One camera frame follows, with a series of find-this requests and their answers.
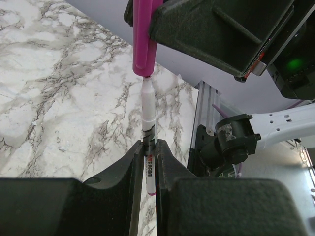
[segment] white marble surface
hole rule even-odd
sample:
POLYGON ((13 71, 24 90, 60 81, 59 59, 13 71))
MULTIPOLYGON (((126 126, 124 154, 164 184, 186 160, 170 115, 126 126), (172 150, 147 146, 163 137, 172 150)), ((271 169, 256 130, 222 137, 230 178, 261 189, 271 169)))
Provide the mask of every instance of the white marble surface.
MULTIPOLYGON (((0 177, 97 174, 141 139, 132 48, 60 0, 0 1, 0 177)), ((157 65, 157 136, 187 164, 197 90, 157 65)), ((140 236, 156 234, 143 185, 140 236)))

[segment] screw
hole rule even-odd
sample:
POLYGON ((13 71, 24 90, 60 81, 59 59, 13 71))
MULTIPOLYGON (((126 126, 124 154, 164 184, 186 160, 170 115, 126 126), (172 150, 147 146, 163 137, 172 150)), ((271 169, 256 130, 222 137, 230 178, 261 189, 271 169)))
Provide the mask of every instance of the screw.
POLYGON ((209 136, 214 136, 214 132, 213 132, 213 130, 212 129, 209 129, 209 128, 206 128, 206 132, 207 132, 207 134, 209 135, 209 136))

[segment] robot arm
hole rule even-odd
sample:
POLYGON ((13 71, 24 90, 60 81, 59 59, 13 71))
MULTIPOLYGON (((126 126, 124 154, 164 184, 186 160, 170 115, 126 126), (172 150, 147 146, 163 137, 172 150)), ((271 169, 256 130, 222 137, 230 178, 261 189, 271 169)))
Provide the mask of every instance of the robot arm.
POLYGON ((257 141, 257 150, 282 141, 315 134, 315 104, 275 113, 253 114, 250 119, 257 141))

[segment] marker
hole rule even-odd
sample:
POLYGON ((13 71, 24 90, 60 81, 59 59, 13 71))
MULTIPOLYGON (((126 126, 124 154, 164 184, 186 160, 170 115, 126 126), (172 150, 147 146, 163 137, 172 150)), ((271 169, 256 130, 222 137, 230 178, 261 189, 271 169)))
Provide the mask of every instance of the marker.
POLYGON ((141 102, 146 186, 148 194, 153 196, 156 193, 154 150, 157 142, 157 126, 155 92, 151 76, 143 77, 141 102))

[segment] pink cap clip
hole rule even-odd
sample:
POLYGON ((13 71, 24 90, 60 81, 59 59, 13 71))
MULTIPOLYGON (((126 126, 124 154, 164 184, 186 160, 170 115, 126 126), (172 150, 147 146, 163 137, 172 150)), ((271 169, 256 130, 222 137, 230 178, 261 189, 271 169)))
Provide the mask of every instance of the pink cap clip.
POLYGON ((148 30, 153 12, 163 0, 133 0, 133 72, 150 76, 154 70, 157 43, 149 39, 148 30))

